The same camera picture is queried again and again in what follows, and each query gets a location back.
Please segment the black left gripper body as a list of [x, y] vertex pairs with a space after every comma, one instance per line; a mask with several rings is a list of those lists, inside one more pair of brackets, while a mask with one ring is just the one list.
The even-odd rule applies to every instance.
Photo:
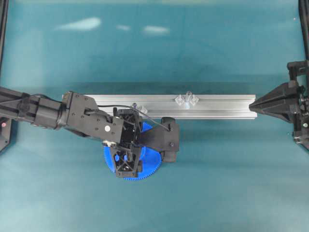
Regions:
[[127, 152], [133, 152], [138, 137], [142, 131], [142, 117], [134, 109], [118, 109], [113, 108], [113, 116], [122, 119], [122, 135], [120, 147]]

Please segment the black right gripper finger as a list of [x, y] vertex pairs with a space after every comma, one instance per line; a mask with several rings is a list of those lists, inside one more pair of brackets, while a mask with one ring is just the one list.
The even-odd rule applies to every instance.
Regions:
[[249, 105], [252, 112], [279, 118], [292, 123], [293, 112], [290, 106], [294, 105], [294, 82], [285, 82], [268, 94], [256, 99]]

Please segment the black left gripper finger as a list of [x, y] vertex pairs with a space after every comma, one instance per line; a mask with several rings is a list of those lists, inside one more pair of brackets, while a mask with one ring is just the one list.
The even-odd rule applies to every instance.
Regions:
[[140, 160], [141, 147], [134, 147], [133, 150], [113, 149], [113, 166], [115, 174], [120, 178], [135, 178], [143, 171]]

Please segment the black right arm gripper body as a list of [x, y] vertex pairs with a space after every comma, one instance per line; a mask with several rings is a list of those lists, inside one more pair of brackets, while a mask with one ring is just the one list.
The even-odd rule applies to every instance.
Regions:
[[308, 87], [301, 86], [297, 77], [309, 75], [309, 61], [294, 61], [287, 64], [290, 83], [296, 86], [296, 106], [293, 109], [293, 139], [305, 150], [309, 151], [309, 95], [305, 95]]

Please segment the black arm base left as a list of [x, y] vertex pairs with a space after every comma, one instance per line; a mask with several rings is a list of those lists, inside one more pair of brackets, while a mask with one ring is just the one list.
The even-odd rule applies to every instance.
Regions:
[[12, 120], [0, 118], [0, 151], [2, 152], [9, 144], [11, 138]]

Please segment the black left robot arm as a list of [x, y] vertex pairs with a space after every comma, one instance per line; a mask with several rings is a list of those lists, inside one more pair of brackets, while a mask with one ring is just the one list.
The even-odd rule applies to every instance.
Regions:
[[138, 177], [142, 171], [141, 148], [137, 144], [142, 119], [132, 108], [115, 106], [113, 113], [108, 114], [93, 98], [77, 92], [69, 91], [56, 101], [44, 94], [30, 95], [2, 87], [0, 115], [101, 141], [110, 149], [118, 177]]

